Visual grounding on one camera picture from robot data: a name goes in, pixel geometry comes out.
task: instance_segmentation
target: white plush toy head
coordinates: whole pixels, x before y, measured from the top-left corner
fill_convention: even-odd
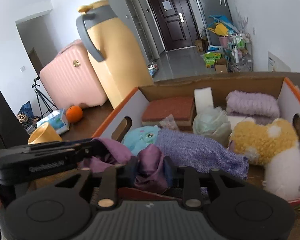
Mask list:
[[[265,165],[265,190],[287,201],[300,198],[300,150],[294,147]]]

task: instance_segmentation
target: white plush toy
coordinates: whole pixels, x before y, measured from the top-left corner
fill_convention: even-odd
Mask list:
[[[236,125],[230,141],[235,153],[265,167],[265,190],[287,201],[300,198],[300,147],[287,120],[278,118],[264,126],[247,118]]]

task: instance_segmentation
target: yellow cup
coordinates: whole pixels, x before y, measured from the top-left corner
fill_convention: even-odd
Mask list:
[[[54,130],[54,128],[48,122],[45,122],[32,133],[28,140],[28,144],[54,141],[62,142],[62,139]]]

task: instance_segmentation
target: orange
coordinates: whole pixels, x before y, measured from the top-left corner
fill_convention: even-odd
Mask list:
[[[66,118],[69,123],[79,122],[83,116],[83,111],[80,106],[71,106],[66,111]]]

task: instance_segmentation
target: camera on tripod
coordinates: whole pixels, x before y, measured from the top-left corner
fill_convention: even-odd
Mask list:
[[[50,101],[37,87],[40,87],[39,84],[37,84],[37,81],[40,80],[40,77],[37,77],[33,80],[34,84],[32,85],[32,88],[34,88],[34,92],[36,93],[37,95],[37,102],[39,104],[39,109],[40,109],[40,113],[41,113],[41,118],[43,118],[43,115],[45,115],[46,113],[50,112],[52,113],[53,112],[53,107],[55,107],[56,109],[57,106],[52,102]],[[42,109],[41,109],[41,105],[40,105],[40,100],[39,98],[41,98],[43,104],[46,106],[47,108],[47,111],[45,113],[42,113]]]

